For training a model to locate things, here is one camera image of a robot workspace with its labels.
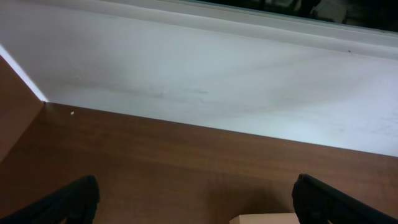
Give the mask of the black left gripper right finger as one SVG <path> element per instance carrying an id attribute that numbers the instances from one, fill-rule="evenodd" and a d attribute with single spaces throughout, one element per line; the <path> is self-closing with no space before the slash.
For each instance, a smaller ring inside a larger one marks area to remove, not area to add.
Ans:
<path id="1" fill-rule="evenodd" d="M 292 199 L 301 224 L 397 224 L 397 219 L 308 174 L 298 176 Z"/>

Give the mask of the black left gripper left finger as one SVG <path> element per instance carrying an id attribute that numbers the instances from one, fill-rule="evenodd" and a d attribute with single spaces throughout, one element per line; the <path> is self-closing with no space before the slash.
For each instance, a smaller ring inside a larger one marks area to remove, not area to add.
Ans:
<path id="1" fill-rule="evenodd" d="M 86 175 L 1 218 L 1 224 L 92 224 L 99 202 L 97 179 L 93 175 Z"/>

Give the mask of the brown cardboard box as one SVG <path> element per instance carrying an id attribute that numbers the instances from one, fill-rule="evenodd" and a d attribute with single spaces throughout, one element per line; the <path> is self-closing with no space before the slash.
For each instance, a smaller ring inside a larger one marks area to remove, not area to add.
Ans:
<path id="1" fill-rule="evenodd" d="M 299 224 L 295 213 L 238 215 L 229 224 Z"/>

